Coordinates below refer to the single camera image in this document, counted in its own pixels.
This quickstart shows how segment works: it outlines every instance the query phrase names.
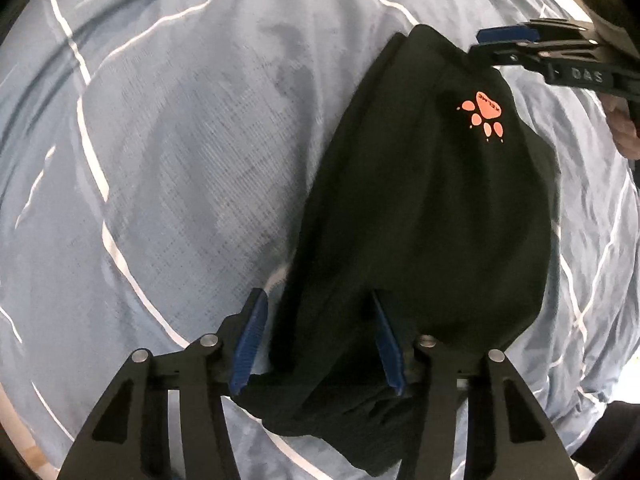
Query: human hand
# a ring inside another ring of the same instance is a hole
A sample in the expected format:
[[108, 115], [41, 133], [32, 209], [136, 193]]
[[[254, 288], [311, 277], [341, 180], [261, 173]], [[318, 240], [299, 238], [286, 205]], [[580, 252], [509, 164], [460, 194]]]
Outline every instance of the human hand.
[[640, 159], [640, 138], [638, 128], [629, 118], [628, 105], [622, 97], [599, 94], [607, 124], [613, 136], [613, 143], [620, 155], [629, 160]]

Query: orange paw print logo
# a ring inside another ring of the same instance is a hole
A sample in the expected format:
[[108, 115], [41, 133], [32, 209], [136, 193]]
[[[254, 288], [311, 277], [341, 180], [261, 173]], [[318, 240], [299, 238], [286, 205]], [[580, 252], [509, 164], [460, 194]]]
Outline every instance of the orange paw print logo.
[[471, 116], [471, 126], [469, 127], [473, 128], [474, 126], [480, 126], [480, 124], [482, 124], [487, 142], [489, 142], [489, 137], [491, 137], [491, 134], [494, 132], [498, 137], [500, 137], [500, 142], [502, 142], [502, 134], [504, 133], [502, 125], [498, 121], [495, 121], [495, 123], [493, 123], [493, 126], [488, 122], [483, 123], [482, 121], [483, 119], [485, 121], [490, 121], [492, 119], [497, 119], [498, 117], [500, 117], [500, 115], [502, 114], [500, 105], [497, 102], [489, 99], [484, 92], [478, 92], [476, 94], [476, 102], [478, 103], [478, 111], [480, 113], [476, 112], [476, 103], [474, 103], [473, 101], [463, 102], [462, 106], [458, 107], [458, 110], [462, 108], [467, 112], [474, 112], [474, 114]]

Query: bed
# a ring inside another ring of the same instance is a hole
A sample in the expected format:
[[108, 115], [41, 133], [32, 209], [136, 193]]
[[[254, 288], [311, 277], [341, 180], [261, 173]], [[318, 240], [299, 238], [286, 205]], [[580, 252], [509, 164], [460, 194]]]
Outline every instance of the bed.
[[[215, 332], [253, 286], [273, 319], [323, 150], [393, 33], [427, 23], [466, 50], [538, 17], [569, 16], [553, 0], [31, 0], [0, 47], [0, 382], [49, 461], [134, 349]], [[508, 356], [571, 453], [639, 345], [638, 192], [592, 92], [502, 74], [557, 189], [545, 300]], [[229, 399], [225, 415], [244, 480], [367, 477]]]

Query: folded black shirt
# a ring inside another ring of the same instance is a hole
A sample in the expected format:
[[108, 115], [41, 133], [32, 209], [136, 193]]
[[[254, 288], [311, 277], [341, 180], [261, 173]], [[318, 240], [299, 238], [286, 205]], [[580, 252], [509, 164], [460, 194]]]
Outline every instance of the folded black shirt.
[[420, 331], [505, 349], [536, 318], [548, 190], [510, 88], [426, 25], [396, 34], [345, 111], [305, 204], [270, 360], [234, 400], [281, 435], [322, 438], [371, 475], [415, 416], [386, 384], [367, 305], [393, 292]]

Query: screw head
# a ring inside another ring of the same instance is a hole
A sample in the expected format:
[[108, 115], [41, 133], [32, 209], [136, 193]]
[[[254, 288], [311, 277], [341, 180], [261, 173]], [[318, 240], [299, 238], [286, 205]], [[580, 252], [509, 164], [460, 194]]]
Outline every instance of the screw head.
[[205, 334], [200, 338], [202, 346], [210, 347], [218, 344], [218, 336], [215, 334]]
[[494, 363], [501, 363], [504, 361], [504, 354], [500, 350], [489, 350], [489, 359]]
[[136, 350], [131, 354], [131, 360], [135, 363], [143, 363], [147, 359], [149, 359], [149, 352], [147, 352], [144, 348]]
[[418, 338], [418, 345], [420, 345], [422, 348], [433, 348], [434, 346], [436, 346], [436, 343], [436, 338], [430, 335], [421, 335]]

